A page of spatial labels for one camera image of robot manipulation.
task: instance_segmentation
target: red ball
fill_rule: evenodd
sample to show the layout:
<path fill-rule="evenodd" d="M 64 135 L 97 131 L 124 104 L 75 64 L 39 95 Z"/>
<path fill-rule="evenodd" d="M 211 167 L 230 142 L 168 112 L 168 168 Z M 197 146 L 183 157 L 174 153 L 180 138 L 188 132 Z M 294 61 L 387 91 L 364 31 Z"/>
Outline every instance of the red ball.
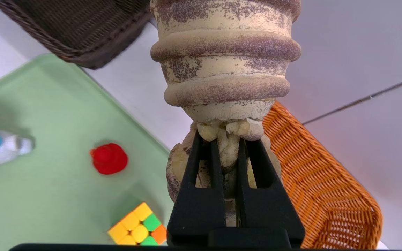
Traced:
<path fill-rule="evenodd" d="M 118 173 L 128 164 L 128 156 L 118 144 L 99 146 L 92 149 L 90 154 L 94 167 L 105 175 Z"/>

